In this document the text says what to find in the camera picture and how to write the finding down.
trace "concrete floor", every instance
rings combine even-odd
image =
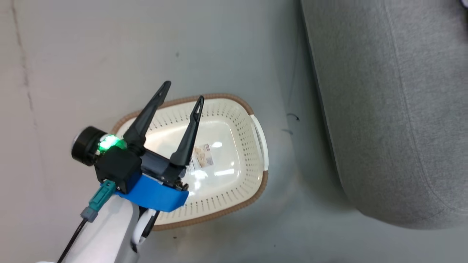
[[[167,100],[226,92],[262,124],[262,197],[157,232],[141,263],[461,263],[468,228],[402,229],[353,209],[329,157],[292,0],[0,0],[1,262],[57,260],[97,189],[75,134],[109,130],[164,80]],[[294,113],[300,118],[287,116]]]

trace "basket handle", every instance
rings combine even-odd
[[[250,115],[252,120],[254,121],[255,125],[255,130],[256,133],[254,134],[258,141],[260,142],[260,151],[263,156],[263,164],[264,164],[264,171],[268,170],[268,147],[266,145],[266,139],[265,139],[265,134],[263,133],[262,126],[260,125],[260,122],[258,122],[258,119],[255,117],[255,115]]]

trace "teal connector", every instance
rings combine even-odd
[[[89,201],[89,206],[81,212],[81,217],[87,219],[88,222],[92,223],[96,219],[99,210],[109,200],[109,198],[116,191],[116,183],[111,180],[106,180],[99,190],[94,194],[93,198]]]

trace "gray ottoman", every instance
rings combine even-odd
[[[468,25],[456,0],[303,0],[338,173],[365,215],[468,221]]]

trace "laundry basket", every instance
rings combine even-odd
[[[204,95],[202,117],[187,173],[185,205],[161,212],[153,230],[197,224],[255,202],[268,179],[268,149],[260,123],[241,98]],[[198,96],[162,104],[146,133],[145,147],[166,158],[176,151]],[[139,114],[122,118],[112,129],[121,137]]]

